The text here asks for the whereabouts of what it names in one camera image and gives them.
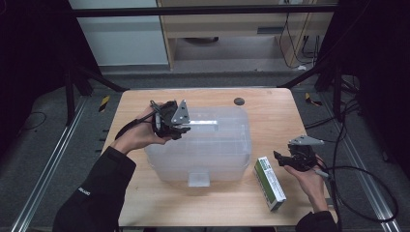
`black sleeve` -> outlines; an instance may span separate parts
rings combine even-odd
[[[52,231],[114,231],[134,170],[132,160],[108,147],[57,212]]]
[[[337,232],[337,226],[329,211],[310,212],[299,220],[296,232]]]

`small box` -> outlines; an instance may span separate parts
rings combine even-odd
[[[145,148],[163,181],[237,181],[249,166],[251,140],[247,112],[239,106],[189,108],[190,130],[178,140]]]
[[[259,158],[253,170],[266,198],[269,210],[277,210],[286,200],[274,169],[266,157]]]

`green box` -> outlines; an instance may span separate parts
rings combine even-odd
[[[274,211],[286,200],[274,169],[266,157],[259,158],[253,170],[266,198],[269,210]]]

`hand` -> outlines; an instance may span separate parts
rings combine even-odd
[[[136,116],[136,118],[142,118],[152,111],[153,108],[148,106],[142,113]],[[145,121],[152,122],[152,117],[149,117]],[[152,124],[142,122],[132,129],[127,130],[121,137],[112,142],[110,146],[126,155],[132,150],[141,149],[150,144],[165,144],[170,139],[170,137],[160,138],[156,136]]]
[[[323,178],[314,172],[314,170],[320,169],[319,166],[316,165],[306,172],[297,171],[289,165],[285,165],[284,169],[298,179],[302,191],[307,195],[315,213],[329,210],[325,199]]]

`plastic storage box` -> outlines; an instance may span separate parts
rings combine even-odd
[[[247,112],[236,106],[197,107],[189,114],[190,131],[182,138],[145,148],[160,179],[188,181],[190,187],[240,180],[251,152]]]

